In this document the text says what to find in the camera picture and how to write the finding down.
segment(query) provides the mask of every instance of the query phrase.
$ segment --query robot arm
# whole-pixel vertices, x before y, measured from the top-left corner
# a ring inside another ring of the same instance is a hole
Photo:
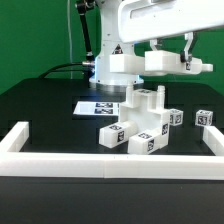
[[[221,26],[222,0],[126,0],[118,10],[118,30],[125,43]]]
[[[138,58],[144,60],[145,64],[144,68],[139,68],[144,70],[142,75],[196,75],[210,72],[213,66],[193,58],[191,51],[197,31],[224,26],[222,5],[222,0],[126,0],[118,9],[119,35],[124,43],[150,41],[153,51],[146,52],[145,59]],[[187,40],[180,54],[158,50],[160,39],[180,35],[185,35]],[[123,58],[127,63],[127,56],[123,55]],[[113,70],[119,70],[115,56],[112,61]]]

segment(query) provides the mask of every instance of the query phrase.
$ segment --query black tabletop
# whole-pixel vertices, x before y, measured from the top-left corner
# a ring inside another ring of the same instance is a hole
[[[213,155],[194,125],[199,109],[214,112],[223,130],[224,97],[193,83],[145,83],[166,86],[166,108],[184,111],[184,123],[170,128],[170,142],[157,154]],[[125,99],[101,92],[82,80],[27,79],[0,96],[0,136],[17,121],[30,122],[26,152],[127,153],[127,144],[107,149],[99,129],[116,117],[73,115],[77,101]],[[223,223],[223,181],[0,177],[0,223],[7,224],[210,224]]]
[[[213,111],[213,125],[224,127],[224,97],[209,86],[195,83],[146,82],[144,88],[166,87],[168,109],[184,111],[184,122],[170,127],[169,145],[154,154],[213,155],[195,126],[196,112]],[[117,122],[109,116],[73,115],[77,101],[122,102],[124,93],[90,89],[83,80],[26,79],[0,96],[0,136],[17,121],[30,122],[26,152],[127,153],[127,143],[108,149],[98,144],[99,129]]]

